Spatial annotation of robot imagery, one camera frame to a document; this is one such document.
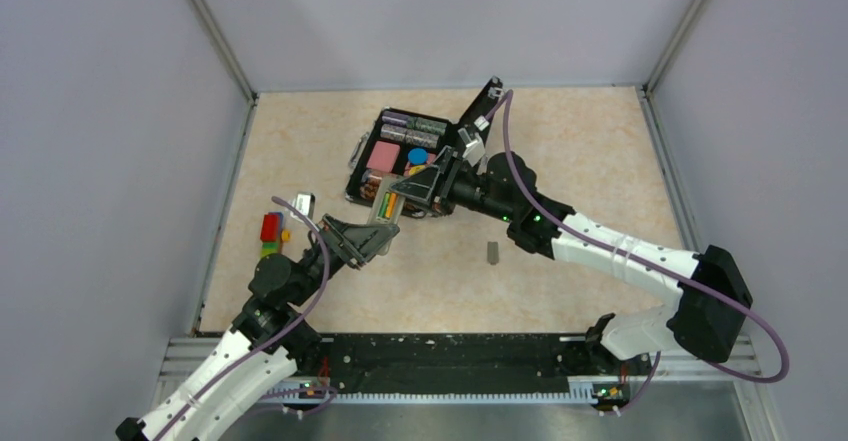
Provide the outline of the grey battery cover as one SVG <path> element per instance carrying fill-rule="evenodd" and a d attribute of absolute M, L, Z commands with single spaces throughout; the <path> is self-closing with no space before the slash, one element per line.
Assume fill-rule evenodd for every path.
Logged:
<path fill-rule="evenodd" d="M 486 261 L 489 265 L 497 265 L 500 260 L 499 255 L 499 243 L 496 241 L 489 241 L 486 246 Z"/>

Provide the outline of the green battery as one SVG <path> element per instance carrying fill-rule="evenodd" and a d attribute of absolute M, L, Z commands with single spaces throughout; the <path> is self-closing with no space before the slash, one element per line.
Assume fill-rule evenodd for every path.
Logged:
<path fill-rule="evenodd" d="M 390 194 L 390 193 L 385 193 L 385 194 L 384 194 L 384 196 L 383 196 L 383 199 L 382 199 L 382 201 L 381 201 L 380 207 L 379 207 L 379 209 L 378 209 L 378 211 L 377 211 L 377 217 L 378 217 L 378 218 L 385 219 L 385 218 L 384 218 L 384 210 L 385 210 L 385 206 L 386 206 L 386 202 L 387 202 L 387 199 L 388 199 L 388 195 L 389 195 L 389 194 Z"/>

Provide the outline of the orange battery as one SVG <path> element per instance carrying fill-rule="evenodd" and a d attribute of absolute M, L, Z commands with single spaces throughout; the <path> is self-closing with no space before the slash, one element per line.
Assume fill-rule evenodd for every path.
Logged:
<path fill-rule="evenodd" d="M 384 210 L 384 218 L 385 219 L 390 219 L 393 216 L 396 203 L 397 203 L 397 194 L 396 193 L 390 193 L 388 195 L 388 199 L 387 199 L 385 210 Z"/>

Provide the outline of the white remote control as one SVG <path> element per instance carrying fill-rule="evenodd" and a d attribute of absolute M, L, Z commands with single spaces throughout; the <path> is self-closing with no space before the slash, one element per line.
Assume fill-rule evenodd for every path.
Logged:
<path fill-rule="evenodd" d="M 406 197 L 393 192 L 391 186 L 400 180 L 399 176 L 393 174 L 386 174 L 381 178 L 367 220 L 369 224 L 397 226 Z"/>

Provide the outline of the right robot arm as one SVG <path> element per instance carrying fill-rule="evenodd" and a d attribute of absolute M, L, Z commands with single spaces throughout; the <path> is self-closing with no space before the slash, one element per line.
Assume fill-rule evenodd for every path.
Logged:
<path fill-rule="evenodd" d="M 520 249 L 606 272 L 660 300 L 635 314 L 604 315 L 588 331 L 586 358 L 600 373 L 646 352 L 677 348 L 724 363 L 745 321 L 734 306 L 753 302 L 729 251 L 715 245 L 702 253 L 673 249 L 595 222 L 539 193 L 535 172 L 513 152 L 494 155 L 479 173 L 446 151 L 390 189 L 433 215 L 461 206 L 497 218 Z"/>

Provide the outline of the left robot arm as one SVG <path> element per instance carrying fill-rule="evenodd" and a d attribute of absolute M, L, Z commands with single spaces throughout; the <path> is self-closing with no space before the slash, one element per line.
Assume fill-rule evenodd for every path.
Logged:
<path fill-rule="evenodd" d="M 261 258 L 250 296 L 212 352 L 156 408 L 116 428 L 120 440 L 218 440 L 261 396 L 319 365 L 320 335 L 305 318 L 341 269 L 360 269 L 389 245 L 395 224 L 350 224 L 330 215 L 309 226 L 300 259 Z"/>

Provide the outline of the blue dealer chip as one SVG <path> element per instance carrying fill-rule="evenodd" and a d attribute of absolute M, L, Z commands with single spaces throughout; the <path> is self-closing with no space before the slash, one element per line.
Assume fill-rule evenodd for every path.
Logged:
<path fill-rule="evenodd" d="M 407 154 L 407 160 L 411 166 L 426 165 L 429 160 L 429 152 L 422 148 L 411 149 Z"/>

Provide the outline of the red playing card deck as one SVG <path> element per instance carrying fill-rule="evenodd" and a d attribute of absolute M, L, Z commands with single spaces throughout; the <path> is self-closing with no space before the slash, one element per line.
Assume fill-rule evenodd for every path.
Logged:
<path fill-rule="evenodd" d="M 366 168 L 381 172 L 391 172 L 399 153 L 399 145 L 385 141 L 377 141 L 367 160 Z"/>

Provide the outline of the orange black chip stack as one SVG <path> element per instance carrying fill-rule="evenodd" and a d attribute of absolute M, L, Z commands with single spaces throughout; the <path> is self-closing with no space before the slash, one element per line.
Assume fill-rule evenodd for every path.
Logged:
<path fill-rule="evenodd" d="M 377 197 L 380 186 L 378 184 L 366 183 L 360 186 L 359 194 L 363 201 L 372 204 Z"/>

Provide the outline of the red poker chip stack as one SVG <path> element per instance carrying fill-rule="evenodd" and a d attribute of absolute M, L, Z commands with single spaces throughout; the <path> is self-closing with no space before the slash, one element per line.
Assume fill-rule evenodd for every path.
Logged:
<path fill-rule="evenodd" d="M 369 190 L 378 190 L 386 175 L 383 171 L 367 169 L 363 173 L 362 186 Z"/>

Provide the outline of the green poker chip stack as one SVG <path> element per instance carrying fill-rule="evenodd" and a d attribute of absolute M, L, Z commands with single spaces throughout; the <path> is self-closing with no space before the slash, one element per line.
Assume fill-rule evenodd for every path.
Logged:
<path fill-rule="evenodd" d="M 413 129 L 436 136 L 442 136 L 447 130 L 447 124 L 424 117 L 416 117 L 412 123 Z"/>

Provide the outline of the blue tan chip stack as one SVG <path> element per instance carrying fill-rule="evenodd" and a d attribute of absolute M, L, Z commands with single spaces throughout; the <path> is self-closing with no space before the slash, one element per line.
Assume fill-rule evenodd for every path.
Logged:
<path fill-rule="evenodd" d="M 383 125 L 380 128 L 380 137 L 385 140 L 427 149 L 437 148 L 440 141 L 439 136 L 392 125 Z"/>

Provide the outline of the purple poker chip stack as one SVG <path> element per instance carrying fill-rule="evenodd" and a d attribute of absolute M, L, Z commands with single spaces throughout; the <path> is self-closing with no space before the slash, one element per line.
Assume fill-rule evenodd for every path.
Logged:
<path fill-rule="evenodd" d="M 384 124 L 408 129 L 410 126 L 414 125 L 416 117 L 405 113 L 386 110 L 381 113 L 381 120 Z"/>

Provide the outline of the red toy brick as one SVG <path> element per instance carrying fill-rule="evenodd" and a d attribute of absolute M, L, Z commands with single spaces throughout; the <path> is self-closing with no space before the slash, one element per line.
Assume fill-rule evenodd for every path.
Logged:
<path fill-rule="evenodd" d="M 280 240 L 284 217 L 281 212 L 267 212 L 262 219 L 259 239 L 262 243 L 276 243 Z"/>

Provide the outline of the green toy brick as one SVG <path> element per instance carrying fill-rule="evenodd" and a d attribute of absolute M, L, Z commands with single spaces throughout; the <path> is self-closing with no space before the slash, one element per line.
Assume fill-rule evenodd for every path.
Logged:
<path fill-rule="evenodd" d="M 264 258 L 272 254 L 280 254 L 282 252 L 282 246 L 283 244 L 279 241 L 263 242 L 260 249 L 260 257 Z"/>

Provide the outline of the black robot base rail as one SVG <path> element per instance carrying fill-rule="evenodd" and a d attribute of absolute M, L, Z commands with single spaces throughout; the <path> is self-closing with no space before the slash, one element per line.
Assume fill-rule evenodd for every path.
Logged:
<path fill-rule="evenodd" d="M 260 406 L 341 404 L 566 405 L 619 416 L 660 387 L 686 401 L 728 387 L 745 420 L 764 414 L 760 388 L 716 371 L 685 351 L 655 359 L 603 361 L 580 335 L 329 333 L 295 374 L 263 389 Z"/>

